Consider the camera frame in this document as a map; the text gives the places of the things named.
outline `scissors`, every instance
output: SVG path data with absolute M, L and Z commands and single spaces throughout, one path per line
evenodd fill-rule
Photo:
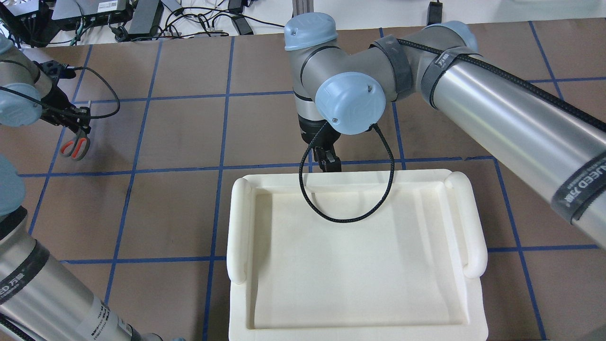
M 78 111 L 81 114 L 90 115 L 90 102 L 88 107 L 80 107 Z M 61 156 L 69 157 L 74 161 L 83 159 L 90 147 L 90 139 L 88 138 L 88 132 L 90 131 L 88 124 L 90 120 L 78 119 L 77 122 L 80 126 L 75 131 L 76 135 L 59 149 Z

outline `cable connector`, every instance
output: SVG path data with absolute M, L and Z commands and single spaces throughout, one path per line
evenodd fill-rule
M 431 1 L 427 7 L 427 25 L 442 23 L 442 3 L 440 0 Z

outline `light blue joint cap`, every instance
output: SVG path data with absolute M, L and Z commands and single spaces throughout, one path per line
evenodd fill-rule
M 13 47 L 13 42 L 0 33 L 0 55 Z
M 469 29 L 469 26 L 467 26 L 466 24 L 464 24 L 460 21 L 449 21 L 449 22 L 443 22 L 442 24 L 429 25 L 427 27 L 433 27 L 433 26 L 442 26 L 442 27 L 446 27 L 447 29 L 451 29 L 456 34 L 458 34 L 461 37 L 461 39 L 463 39 L 463 42 L 465 42 L 465 45 L 467 47 L 474 50 L 475 52 L 479 52 L 478 40 L 476 40 L 476 36 L 471 32 L 471 30 Z
M 25 184 L 17 169 L 0 154 L 0 215 L 7 215 L 25 200 Z
M 11 83 L 4 87 L 40 100 L 40 93 L 29 84 Z M 37 121 L 41 115 L 41 106 L 14 93 L 0 91 L 0 124 L 9 127 L 27 126 Z
M 295 16 L 284 27 L 284 50 L 295 51 L 337 38 L 335 20 L 328 14 L 312 12 Z
M 315 102 L 322 117 L 336 131 L 355 135 L 379 121 L 385 110 L 385 93 L 371 76 L 344 72 L 322 83 Z

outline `white surface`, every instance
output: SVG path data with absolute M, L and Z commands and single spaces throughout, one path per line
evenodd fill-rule
M 182 0 L 184 6 L 214 7 L 216 0 Z M 228 1 L 220 6 L 227 8 Z M 316 12 L 331 15 L 339 30 L 370 29 L 425 25 L 429 0 L 315 0 Z M 604 0 L 444 0 L 444 21 L 458 20 L 466 24 L 478 22 L 507 22 L 527 20 L 552 20 L 569 18 L 598 18 L 606 16 Z M 169 11 L 164 10 L 161 25 L 164 26 Z M 245 15 L 284 25 L 292 14 L 291 0 L 257 0 Z M 217 28 L 237 35 L 228 18 L 220 18 Z M 255 34 L 282 33 L 279 27 L 271 27 L 249 21 Z M 199 25 L 186 20 L 179 21 L 177 28 L 184 34 L 201 31 Z M 65 41 L 73 32 L 59 32 L 53 41 Z M 115 42 L 107 26 L 95 27 L 84 36 L 80 44 Z
M 388 172 L 305 174 L 326 214 L 381 198 Z M 486 340 L 486 245 L 469 180 L 398 171 L 357 223 L 330 223 L 296 174 L 249 175 L 232 191 L 227 269 L 232 341 Z

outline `white bin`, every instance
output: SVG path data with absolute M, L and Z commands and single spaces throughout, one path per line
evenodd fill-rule
M 305 174 L 334 218 L 366 213 L 389 172 Z M 233 186 L 227 270 L 231 341 L 485 341 L 487 250 L 471 184 L 449 170 L 397 171 L 373 215 L 313 212 L 296 174 Z

